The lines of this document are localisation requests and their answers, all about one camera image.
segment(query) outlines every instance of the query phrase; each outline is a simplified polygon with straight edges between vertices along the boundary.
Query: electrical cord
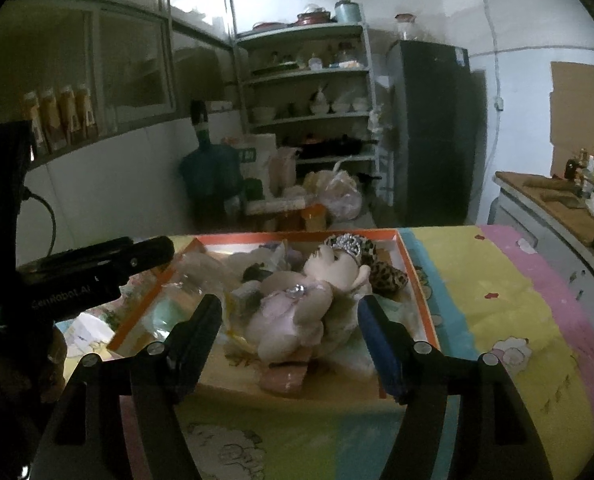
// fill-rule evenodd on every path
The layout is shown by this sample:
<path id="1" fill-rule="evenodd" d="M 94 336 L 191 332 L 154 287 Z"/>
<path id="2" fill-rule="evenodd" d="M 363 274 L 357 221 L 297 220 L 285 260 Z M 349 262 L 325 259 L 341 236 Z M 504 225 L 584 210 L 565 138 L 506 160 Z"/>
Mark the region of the electrical cord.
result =
<path id="1" fill-rule="evenodd" d="M 55 220 L 55 212 L 43 196 L 39 196 L 30 191 L 27 187 L 24 187 L 23 199 L 28 200 L 29 198 L 33 198 L 37 202 L 42 203 L 43 206 L 48 210 L 48 213 L 50 213 L 50 220 L 52 220 L 52 239 L 50 240 L 50 248 L 48 249 L 48 254 L 46 254 L 46 256 L 50 256 L 52 254 L 53 248 L 55 247 L 55 238 L 57 237 L 57 221 Z"/>
<path id="2" fill-rule="evenodd" d="M 496 124 L 494 128 L 494 140 L 493 145 L 490 150 L 490 155 L 488 155 L 488 160 L 484 163 L 484 173 L 481 176 L 481 185 L 477 189 L 477 191 L 470 195 L 469 202 L 472 202 L 475 197 L 477 197 L 480 193 L 483 192 L 484 186 L 486 184 L 486 175 L 490 170 L 490 165 L 494 159 L 494 154 L 496 153 L 497 143 L 499 141 L 499 129 L 501 127 L 501 112 L 503 110 L 503 105 L 501 104 L 501 76 L 499 70 L 499 47 L 497 42 L 497 34 L 494 30 L 494 23 L 492 19 L 492 15 L 490 14 L 490 3 L 488 0 L 482 0 L 484 4 L 484 14 L 486 16 L 486 21 L 488 22 L 488 27 L 490 28 L 490 35 L 492 36 L 493 40 L 493 55 L 494 55 L 494 82 L 496 85 L 496 95 L 494 97 L 494 109 L 496 110 Z"/>

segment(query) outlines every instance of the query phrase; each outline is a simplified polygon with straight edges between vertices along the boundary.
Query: sticker on refrigerator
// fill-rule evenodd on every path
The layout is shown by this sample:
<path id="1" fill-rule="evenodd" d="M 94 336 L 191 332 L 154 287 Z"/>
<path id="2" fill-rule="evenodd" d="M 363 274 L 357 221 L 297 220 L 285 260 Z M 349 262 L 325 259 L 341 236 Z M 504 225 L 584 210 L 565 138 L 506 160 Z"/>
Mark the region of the sticker on refrigerator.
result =
<path id="1" fill-rule="evenodd" d="M 465 66 L 466 60 L 463 55 L 463 49 L 459 48 L 458 46 L 455 47 L 455 57 L 457 58 L 457 64 L 459 66 Z"/>

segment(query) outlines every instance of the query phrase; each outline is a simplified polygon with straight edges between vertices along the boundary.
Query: colorful tablecloth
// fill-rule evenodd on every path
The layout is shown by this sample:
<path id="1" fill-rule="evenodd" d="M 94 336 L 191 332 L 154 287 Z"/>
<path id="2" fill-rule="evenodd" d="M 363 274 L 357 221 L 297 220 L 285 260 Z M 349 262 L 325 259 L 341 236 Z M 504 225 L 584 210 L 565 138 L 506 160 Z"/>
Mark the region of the colorful tablecloth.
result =
<path id="1" fill-rule="evenodd" d="M 507 367 L 556 480 L 594 452 L 594 332 L 565 283 L 504 226 L 401 230 L 418 267 L 442 351 Z M 458 413 L 449 399 L 433 479 L 446 478 Z M 335 413 L 237 409 L 195 398 L 178 409 L 210 480 L 376 480 L 404 410 Z"/>

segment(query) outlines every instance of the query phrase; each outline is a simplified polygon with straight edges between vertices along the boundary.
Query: wooden countertop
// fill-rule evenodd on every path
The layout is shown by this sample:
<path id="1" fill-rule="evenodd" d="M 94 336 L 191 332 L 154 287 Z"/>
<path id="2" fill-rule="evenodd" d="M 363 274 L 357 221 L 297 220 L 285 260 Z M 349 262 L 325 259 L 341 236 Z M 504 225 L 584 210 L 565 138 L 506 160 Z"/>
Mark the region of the wooden countertop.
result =
<path id="1" fill-rule="evenodd" d="M 523 196 L 535 202 L 560 222 L 563 227 L 568 229 L 584 246 L 590 247 L 594 240 L 594 218 L 590 216 L 590 213 L 586 209 L 570 209 L 561 202 L 552 202 L 543 199 L 545 196 L 557 194 L 574 197 L 572 192 L 534 187 L 534 185 L 526 186 L 526 183 L 529 181 L 535 184 L 538 180 L 543 180 L 544 182 L 552 181 L 551 178 L 541 175 L 497 171 L 495 176 L 520 192 Z"/>

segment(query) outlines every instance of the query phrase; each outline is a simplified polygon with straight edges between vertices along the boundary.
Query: black cable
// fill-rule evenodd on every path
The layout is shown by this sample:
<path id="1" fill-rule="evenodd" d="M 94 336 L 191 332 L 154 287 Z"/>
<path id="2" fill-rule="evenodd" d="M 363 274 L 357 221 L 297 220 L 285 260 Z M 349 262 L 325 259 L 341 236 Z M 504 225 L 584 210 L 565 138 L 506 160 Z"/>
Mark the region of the black cable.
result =
<path id="1" fill-rule="evenodd" d="M 50 240 L 50 248 L 48 249 L 48 254 L 46 254 L 46 256 L 50 256 L 52 254 L 53 248 L 55 247 L 55 238 L 57 237 L 57 221 L 55 220 L 55 212 L 52 210 L 52 207 L 43 196 L 33 193 L 26 187 L 24 189 L 24 200 L 28 200 L 29 198 L 33 198 L 37 202 L 41 202 L 48 210 L 48 213 L 50 213 L 50 220 L 52 220 L 52 240 Z"/>

